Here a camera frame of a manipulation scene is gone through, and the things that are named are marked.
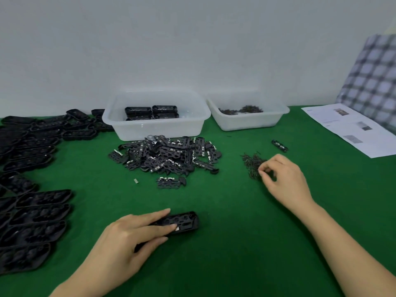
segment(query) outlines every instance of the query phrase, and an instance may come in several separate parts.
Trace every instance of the plaid cloth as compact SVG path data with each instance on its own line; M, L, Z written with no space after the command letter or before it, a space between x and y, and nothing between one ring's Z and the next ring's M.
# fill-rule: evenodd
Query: plaid cloth
M336 103L396 133L396 35L370 36Z

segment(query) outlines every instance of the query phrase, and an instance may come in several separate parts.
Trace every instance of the green tabletop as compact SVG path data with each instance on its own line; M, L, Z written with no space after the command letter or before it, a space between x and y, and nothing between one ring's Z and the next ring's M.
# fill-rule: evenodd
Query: green tabletop
M170 207L196 211L200 229L172 236L108 296L342 296L309 232L248 176L240 155L270 158L278 153L272 139L289 148L314 199L396 274L396 156L368 158L297 106L272 128L224 132L210 118L201 135L222 152L220 172L196 169L178 190L158 189L157 174L129 172L110 160L121 144L115 133L62 142L49 167L25 175L43 191L75 191L69 229L39 269L0 276L0 295L49 295L109 223Z

